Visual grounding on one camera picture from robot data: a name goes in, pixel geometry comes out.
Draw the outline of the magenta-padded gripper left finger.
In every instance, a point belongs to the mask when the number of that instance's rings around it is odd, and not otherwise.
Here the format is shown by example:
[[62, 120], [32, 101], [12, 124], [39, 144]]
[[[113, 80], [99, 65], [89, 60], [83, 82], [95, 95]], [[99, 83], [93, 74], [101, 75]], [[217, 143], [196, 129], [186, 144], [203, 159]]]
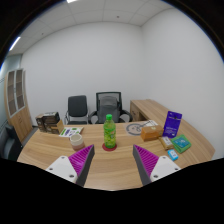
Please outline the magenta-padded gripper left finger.
[[94, 146], [87, 146], [69, 157], [60, 156], [47, 168], [47, 171], [83, 187], [94, 154]]

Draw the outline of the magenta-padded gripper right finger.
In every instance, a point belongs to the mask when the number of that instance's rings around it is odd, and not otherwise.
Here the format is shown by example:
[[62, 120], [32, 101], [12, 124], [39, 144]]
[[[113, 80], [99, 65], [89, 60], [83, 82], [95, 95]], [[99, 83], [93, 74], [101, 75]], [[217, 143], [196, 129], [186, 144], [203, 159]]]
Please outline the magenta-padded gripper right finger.
[[157, 156], [138, 145], [133, 145], [133, 156], [143, 185], [180, 170], [180, 167], [167, 156]]

